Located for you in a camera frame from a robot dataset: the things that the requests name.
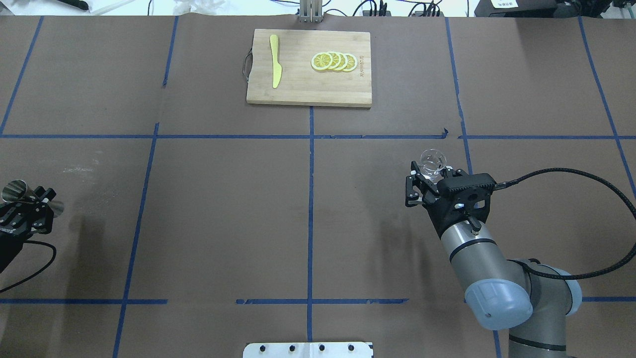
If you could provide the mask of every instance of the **cutting board handle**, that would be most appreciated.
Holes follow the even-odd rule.
[[[247,59],[251,57],[252,63],[254,63],[254,56],[252,55],[252,48],[249,49],[247,55],[245,55],[245,59],[243,60],[243,77],[245,77],[245,81],[249,83],[249,74],[252,72],[252,66],[249,68],[249,73],[247,72]]]

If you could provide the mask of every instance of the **brown table surface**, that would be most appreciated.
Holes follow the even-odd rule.
[[[247,104],[256,28],[369,31],[373,107]],[[506,356],[425,211],[404,207],[410,161],[437,148],[498,181],[565,166],[636,192],[629,20],[0,17],[0,34],[0,181],[66,203],[37,237],[57,260],[0,295],[2,357],[307,340]],[[600,184],[550,174],[497,192],[488,228],[509,258],[582,273],[625,255],[636,224]],[[25,247],[1,286],[49,257]],[[636,351],[635,274],[580,282],[570,355]]]

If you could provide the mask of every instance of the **lemon slice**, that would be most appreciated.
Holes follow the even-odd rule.
[[[342,62],[342,57],[340,57],[340,55],[342,53],[336,52],[336,51],[329,51],[329,54],[333,58],[333,60],[331,61],[331,66],[329,66],[329,69],[335,69],[336,67],[340,66],[340,63]]]
[[[351,72],[357,67],[357,58],[352,54],[343,54],[347,58],[347,65],[342,69],[343,72]]]
[[[347,64],[349,63],[349,58],[347,56],[345,56],[345,54],[338,52],[338,56],[340,57],[341,61],[340,61],[340,66],[334,68],[334,71],[342,71],[343,69],[345,69],[347,67]]]
[[[316,71],[324,71],[331,66],[333,56],[329,52],[319,52],[312,57],[312,67]]]

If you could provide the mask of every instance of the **white plate with holes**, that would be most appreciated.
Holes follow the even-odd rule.
[[[365,342],[250,343],[243,358],[373,358]]]

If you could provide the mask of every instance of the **light blue joint cap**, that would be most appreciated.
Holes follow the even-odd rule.
[[[468,286],[464,297],[477,321],[491,331],[519,326],[532,315],[528,292],[512,281],[480,280]]]
[[[541,265],[555,270],[556,273],[558,273],[561,276],[572,276],[565,270],[554,268],[552,266],[548,266],[545,264],[541,264]],[[564,281],[567,283],[567,286],[570,288],[570,293],[572,294],[572,308],[570,308],[570,311],[566,314],[566,316],[571,316],[579,310],[579,307],[581,307],[581,303],[583,302],[583,291],[581,290],[581,285],[579,285],[578,281],[576,280],[564,280]]]

